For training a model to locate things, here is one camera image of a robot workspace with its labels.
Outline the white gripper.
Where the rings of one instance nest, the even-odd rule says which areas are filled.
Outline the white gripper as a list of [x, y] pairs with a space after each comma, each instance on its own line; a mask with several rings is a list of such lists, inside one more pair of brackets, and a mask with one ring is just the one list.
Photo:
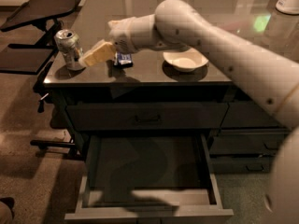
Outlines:
[[108, 26], [112, 43], [104, 39], [98, 41], [78, 59], [83, 67], [112, 60], [116, 50], [122, 54], [133, 54], [142, 49], [165, 49], [165, 43], [156, 29], [153, 15], [110, 21]]

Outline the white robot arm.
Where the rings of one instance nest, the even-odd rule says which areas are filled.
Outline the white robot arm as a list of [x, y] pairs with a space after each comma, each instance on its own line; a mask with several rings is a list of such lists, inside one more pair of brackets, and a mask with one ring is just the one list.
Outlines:
[[109, 23], [107, 42], [84, 53], [92, 66], [116, 52], [170, 50], [201, 52], [224, 75], [283, 126], [291, 130], [273, 163], [261, 224], [299, 224], [299, 66], [208, 23], [181, 0], [163, 1], [152, 15]]

